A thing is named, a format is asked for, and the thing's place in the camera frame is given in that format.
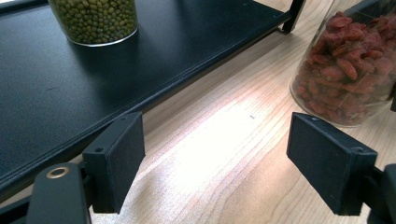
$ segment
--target black rectangular block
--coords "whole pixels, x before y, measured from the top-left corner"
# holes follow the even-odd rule
[[[361,212],[359,190],[374,169],[374,150],[322,119],[293,113],[287,154],[335,214]]]
[[[141,113],[121,116],[82,153],[87,175],[94,177],[95,213],[119,213],[145,157]]]

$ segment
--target goji berry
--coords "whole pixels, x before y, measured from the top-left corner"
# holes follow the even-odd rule
[[[343,90],[354,93],[371,93],[375,90],[374,87],[362,88],[354,83],[349,83],[343,86]]]
[[[374,60],[372,60],[371,58],[365,58],[364,60],[357,60],[352,64],[355,68],[359,69],[362,74],[366,74],[373,73],[375,71],[373,62]]]
[[[364,49],[354,49],[348,52],[345,58],[348,59],[349,61],[358,61],[361,59],[361,55],[363,54],[364,51],[365,51]]]
[[[361,30],[363,33],[367,32],[367,26],[360,22],[352,22],[347,26],[348,30],[358,29]]]
[[[312,110],[315,111],[315,113],[320,115],[326,113],[325,107],[323,105],[320,105],[318,102],[311,100],[308,102],[308,104],[312,108]]]
[[[352,23],[352,19],[346,16],[332,17],[328,20],[326,25],[331,28],[340,28]]]
[[[297,87],[297,88],[296,88],[296,93],[297,93],[298,95],[304,95],[304,93],[306,93],[305,87],[303,87],[303,86]]]
[[[339,106],[342,103],[342,100],[336,97],[330,97],[326,94],[321,94],[319,99],[325,104],[330,106]]]
[[[322,77],[316,77],[316,78],[314,78],[314,80],[317,83],[321,84],[321,85],[324,85],[324,86],[327,86],[327,87],[331,87],[331,88],[334,88],[334,89],[337,89],[337,90],[341,89],[342,86],[343,86],[343,84],[340,83],[340,82],[331,82],[331,81],[328,81],[328,80],[326,80],[326,79],[324,79]]]
[[[341,35],[337,35],[337,34],[326,35],[326,43],[332,49],[336,49],[345,42],[346,42],[345,39]]]
[[[323,68],[320,70],[320,73],[324,78],[326,78],[326,80],[329,81],[339,81],[346,76],[337,65]]]
[[[364,58],[372,58],[372,59],[379,59],[379,58],[382,58],[383,56],[384,56],[384,53],[382,51],[375,50],[375,49],[367,50],[367,52],[364,53],[364,55],[363,55]]]
[[[364,38],[364,33],[359,29],[352,29],[346,32],[344,38],[349,41],[361,40]]]
[[[355,67],[348,60],[339,58],[337,59],[337,65],[350,79],[356,80],[356,78],[358,78],[358,73],[356,72]]]
[[[340,95],[339,90],[337,90],[335,88],[331,88],[331,87],[328,87],[325,92],[328,96],[331,96],[331,97],[337,97]]]
[[[364,37],[361,44],[365,47],[365,49],[370,50],[377,49],[378,46],[382,46],[383,41],[379,33],[370,33]]]
[[[376,72],[381,76],[387,76],[393,69],[393,62],[387,58],[380,58],[374,62]]]
[[[312,94],[318,94],[319,93],[319,86],[315,82],[314,79],[309,79],[308,81],[308,89]]]
[[[326,42],[326,38],[322,35],[317,43],[314,45],[314,47],[312,47],[312,53],[314,54],[322,54],[326,51],[327,49],[327,42]]]
[[[365,75],[359,81],[356,82],[356,85],[359,85],[361,88],[369,88],[378,84],[378,77],[375,75]]]
[[[325,55],[320,55],[320,54],[315,54],[312,56],[312,59],[314,62],[323,64],[323,65],[329,65],[331,63],[331,59]]]

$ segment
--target wood grain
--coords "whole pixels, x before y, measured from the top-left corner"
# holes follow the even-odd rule
[[[287,10],[291,1],[261,0]],[[275,32],[144,114],[147,157],[119,215],[93,223],[365,223],[335,216],[286,156],[289,84],[330,1],[307,0]],[[396,114],[343,129],[396,162]]]

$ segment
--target green bean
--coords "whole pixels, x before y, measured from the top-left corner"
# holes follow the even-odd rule
[[[134,0],[49,0],[67,37],[84,45],[111,43],[137,28]]]

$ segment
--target black plastic part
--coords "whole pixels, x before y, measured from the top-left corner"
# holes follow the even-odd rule
[[[294,30],[294,27],[296,26],[297,20],[300,17],[304,5],[305,0],[294,0],[291,3],[290,10],[287,12],[291,14],[291,19],[283,24],[283,31],[290,33],[292,30]]]
[[[380,184],[382,177],[383,172],[375,167],[371,176],[365,176],[361,184],[361,199],[372,209],[368,223],[391,223],[386,197]]]
[[[26,222],[91,223],[78,165],[60,163],[35,178]]]
[[[136,34],[101,48],[67,41],[49,6],[0,15],[0,202],[291,19],[253,0],[135,3]]]
[[[87,173],[85,172],[84,161],[78,166],[81,171],[82,184],[84,185],[85,202],[90,207],[93,203],[93,200],[97,197],[98,194],[98,192],[96,191],[94,177],[91,175],[87,175]]]
[[[87,175],[94,176],[95,213],[119,213],[145,157],[141,113],[116,119],[82,153]]]
[[[30,197],[0,208],[0,223],[26,223]]]
[[[390,110],[396,112],[396,92],[395,95],[393,96],[393,101],[392,101],[392,105],[390,106]]]
[[[381,189],[384,193],[393,223],[396,223],[396,164],[387,165],[381,179]]]
[[[287,154],[335,214],[361,212],[359,189],[375,151],[322,119],[293,113]]]
[[[5,3],[0,3],[0,16],[19,10],[26,10],[31,7],[46,5],[47,3],[47,0],[13,0]]]

